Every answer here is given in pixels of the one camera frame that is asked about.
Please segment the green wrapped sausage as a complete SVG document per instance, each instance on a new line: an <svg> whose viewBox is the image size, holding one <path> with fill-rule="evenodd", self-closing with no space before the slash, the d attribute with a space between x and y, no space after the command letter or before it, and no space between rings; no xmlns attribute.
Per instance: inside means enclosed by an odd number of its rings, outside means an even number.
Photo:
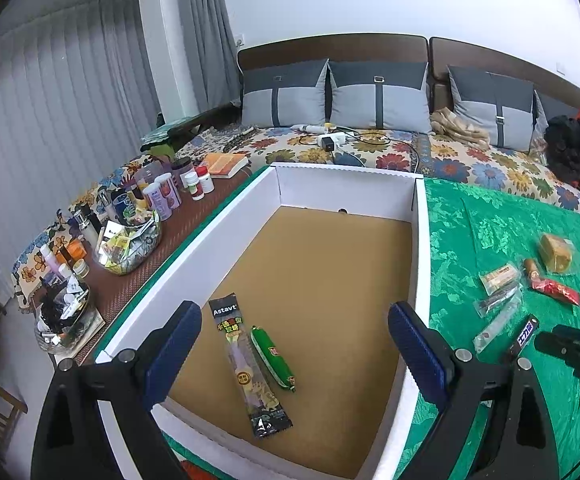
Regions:
<svg viewBox="0 0 580 480"><path fill-rule="evenodd" d="M277 385L284 390L294 391L296 387L294 374L267 332L262 327L253 326L250 338L259 359Z"/></svg>

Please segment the brown sofa backrest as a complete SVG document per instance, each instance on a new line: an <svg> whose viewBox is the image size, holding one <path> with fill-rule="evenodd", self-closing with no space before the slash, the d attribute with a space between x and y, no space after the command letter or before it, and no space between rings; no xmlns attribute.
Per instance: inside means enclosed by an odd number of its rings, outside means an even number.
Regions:
<svg viewBox="0 0 580 480"><path fill-rule="evenodd" d="M536 89L571 107L580 107L580 88L561 76L544 70L515 56L468 44L467 42L434 37L401 34L335 34L311 36L269 42L239 51L241 70L254 70L317 58L332 61L427 62L432 108L451 103L449 90L450 66L474 67L491 73L532 82Z"/></svg>

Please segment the right grey cushion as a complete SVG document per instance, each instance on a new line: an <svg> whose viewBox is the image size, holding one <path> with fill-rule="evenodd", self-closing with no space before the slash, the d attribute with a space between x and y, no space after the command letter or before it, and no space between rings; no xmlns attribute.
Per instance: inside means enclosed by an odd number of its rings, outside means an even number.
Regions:
<svg viewBox="0 0 580 480"><path fill-rule="evenodd" d="M527 153L534 133L534 85L527 80L449 66L454 112L484 129L495 148Z"/></svg>

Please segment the grey cushion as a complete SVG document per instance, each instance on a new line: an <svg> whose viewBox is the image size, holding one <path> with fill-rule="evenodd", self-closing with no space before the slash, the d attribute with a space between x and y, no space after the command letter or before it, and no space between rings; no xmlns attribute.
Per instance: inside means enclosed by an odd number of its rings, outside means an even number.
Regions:
<svg viewBox="0 0 580 480"><path fill-rule="evenodd" d="M243 73L243 126L320 126L326 121L329 61L268 66Z"/></svg>
<svg viewBox="0 0 580 480"><path fill-rule="evenodd" d="M425 62L332 62L330 120L354 129L431 131Z"/></svg>
<svg viewBox="0 0 580 480"><path fill-rule="evenodd" d="M449 66L454 112L484 129L495 148L527 153L534 133L534 85L527 80Z"/></svg>

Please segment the orange book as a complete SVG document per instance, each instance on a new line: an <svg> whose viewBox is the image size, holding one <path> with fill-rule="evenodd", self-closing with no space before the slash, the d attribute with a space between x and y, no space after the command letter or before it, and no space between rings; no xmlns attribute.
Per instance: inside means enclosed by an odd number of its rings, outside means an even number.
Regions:
<svg viewBox="0 0 580 480"><path fill-rule="evenodd" d="M249 159L243 154L209 153L201 165L207 168L213 179L231 179L249 165Z"/></svg>

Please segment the left grey cushion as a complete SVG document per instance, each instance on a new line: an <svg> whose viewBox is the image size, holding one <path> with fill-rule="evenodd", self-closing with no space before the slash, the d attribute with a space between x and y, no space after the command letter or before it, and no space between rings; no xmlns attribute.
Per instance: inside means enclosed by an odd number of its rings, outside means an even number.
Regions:
<svg viewBox="0 0 580 480"><path fill-rule="evenodd" d="M326 121L329 61L268 66L243 73L243 126L320 126Z"/></svg>

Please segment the clear wrapped wafer stick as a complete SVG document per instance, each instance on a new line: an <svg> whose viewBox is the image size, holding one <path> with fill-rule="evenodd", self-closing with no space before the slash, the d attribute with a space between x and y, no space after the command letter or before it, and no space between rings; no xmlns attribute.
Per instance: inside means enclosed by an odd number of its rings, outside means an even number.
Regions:
<svg viewBox="0 0 580 480"><path fill-rule="evenodd" d="M517 292L512 296L512 298L506 303L506 305L501 309L501 311L492 319L492 321L480 332L474 339L474 350L477 354L483 352L488 344L491 343L496 337L498 337L501 332L510 323L518 308L521 306L522 294Z"/></svg>

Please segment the red snack packet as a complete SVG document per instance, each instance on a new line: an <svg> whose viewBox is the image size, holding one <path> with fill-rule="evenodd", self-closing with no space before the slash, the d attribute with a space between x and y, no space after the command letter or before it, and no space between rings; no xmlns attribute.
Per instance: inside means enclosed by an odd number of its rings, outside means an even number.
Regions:
<svg viewBox="0 0 580 480"><path fill-rule="evenodd" d="M535 292L551 297L552 299L580 307L580 293L551 278L537 278L530 282L530 287Z"/></svg>

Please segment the yellow cake in wrapper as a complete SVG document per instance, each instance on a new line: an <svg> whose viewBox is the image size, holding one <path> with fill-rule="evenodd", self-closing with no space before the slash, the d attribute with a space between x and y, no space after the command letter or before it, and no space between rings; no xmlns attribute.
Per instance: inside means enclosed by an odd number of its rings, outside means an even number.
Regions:
<svg viewBox="0 0 580 480"><path fill-rule="evenodd" d="M547 271L564 274L572 270L575 246L567 238L544 233L538 243L538 252Z"/></svg>

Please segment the dark biscuit clear wrapper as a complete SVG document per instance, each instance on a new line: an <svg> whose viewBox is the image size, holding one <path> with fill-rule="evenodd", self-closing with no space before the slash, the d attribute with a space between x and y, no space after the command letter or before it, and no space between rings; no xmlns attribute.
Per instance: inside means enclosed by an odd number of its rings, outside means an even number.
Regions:
<svg viewBox="0 0 580 480"><path fill-rule="evenodd" d="M496 310L510 300L521 289L520 283L510 283L496 290L491 296L478 300L474 304L475 311L480 318L485 318L489 312Z"/></svg>

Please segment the beige cracker pack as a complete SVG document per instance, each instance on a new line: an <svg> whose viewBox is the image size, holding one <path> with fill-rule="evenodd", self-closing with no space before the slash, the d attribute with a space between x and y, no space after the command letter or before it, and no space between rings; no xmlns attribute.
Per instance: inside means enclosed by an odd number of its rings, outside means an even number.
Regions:
<svg viewBox="0 0 580 480"><path fill-rule="evenodd" d="M485 289L486 295L491 296L496 290L504 285L515 283L520 277L520 271L513 263L508 262L500 268L492 270L480 276L480 281Z"/></svg>

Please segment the black Snickers bar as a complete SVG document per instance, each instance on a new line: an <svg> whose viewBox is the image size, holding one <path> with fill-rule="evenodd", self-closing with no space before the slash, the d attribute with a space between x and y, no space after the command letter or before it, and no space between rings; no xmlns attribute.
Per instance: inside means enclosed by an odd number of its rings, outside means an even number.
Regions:
<svg viewBox="0 0 580 480"><path fill-rule="evenodd" d="M503 362L511 363L521 356L523 349L528 345L529 341L537 333L540 322L535 315L530 314L525 318L521 330L514 336L511 346L506 350L503 356Z"/></svg>

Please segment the white power strip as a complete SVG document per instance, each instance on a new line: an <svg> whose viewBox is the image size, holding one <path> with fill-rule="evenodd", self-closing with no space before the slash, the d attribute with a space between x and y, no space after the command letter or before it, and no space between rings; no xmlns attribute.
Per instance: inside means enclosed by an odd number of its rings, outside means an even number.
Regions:
<svg viewBox="0 0 580 480"><path fill-rule="evenodd" d="M343 131L337 131L333 127L314 126L314 125L293 125L291 129L305 136L311 136L314 142L323 147L323 142L329 139L335 145L343 145L347 142L347 134Z"/></svg>

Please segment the glass bowl dark items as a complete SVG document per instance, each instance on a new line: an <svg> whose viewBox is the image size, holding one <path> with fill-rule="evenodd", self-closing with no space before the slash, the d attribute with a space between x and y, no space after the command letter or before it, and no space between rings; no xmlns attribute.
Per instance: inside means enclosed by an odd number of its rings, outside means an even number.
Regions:
<svg viewBox="0 0 580 480"><path fill-rule="evenodd" d="M74 351L94 320L90 288L77 278L43 283L33 295L34 335L50 354Z"/></svg>

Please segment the glass bowl with packets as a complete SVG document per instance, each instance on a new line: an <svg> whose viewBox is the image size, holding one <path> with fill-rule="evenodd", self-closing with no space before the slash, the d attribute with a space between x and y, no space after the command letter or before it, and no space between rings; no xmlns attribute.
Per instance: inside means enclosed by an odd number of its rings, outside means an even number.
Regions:
<svg viewBox="0 0 580 480"><path fill-rule="evenodd" d="M108 220L102 227L92 260L115 275L130 274L137 269L160 244L161 220L155 211L137 226Z"/></svg>

